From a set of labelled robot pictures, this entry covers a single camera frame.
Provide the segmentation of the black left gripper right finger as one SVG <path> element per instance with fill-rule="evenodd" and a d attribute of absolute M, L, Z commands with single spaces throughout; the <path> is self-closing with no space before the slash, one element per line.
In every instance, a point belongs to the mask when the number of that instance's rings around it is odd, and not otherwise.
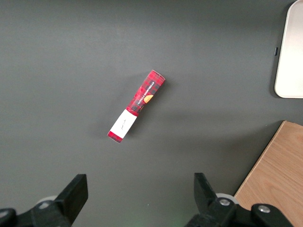
<path fill-rule="evenodd" d="M 275 206 L 257 203 L 247 210 L 228 197 L 219 197 L 203 173 L 194 173 L 194 198 L 199 213 L 187 227 L 291 227 Z"/>

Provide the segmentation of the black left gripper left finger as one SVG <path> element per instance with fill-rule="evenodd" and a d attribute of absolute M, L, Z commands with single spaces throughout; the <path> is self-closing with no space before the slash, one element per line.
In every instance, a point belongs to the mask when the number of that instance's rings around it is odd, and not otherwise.
<path fill-rule="evenodd" d="M 71 227 L 88 199 L 87 175 L 78 174 L 58 196 L 41 199 L 28 211 L 0 210 L 2 227 Z"/>

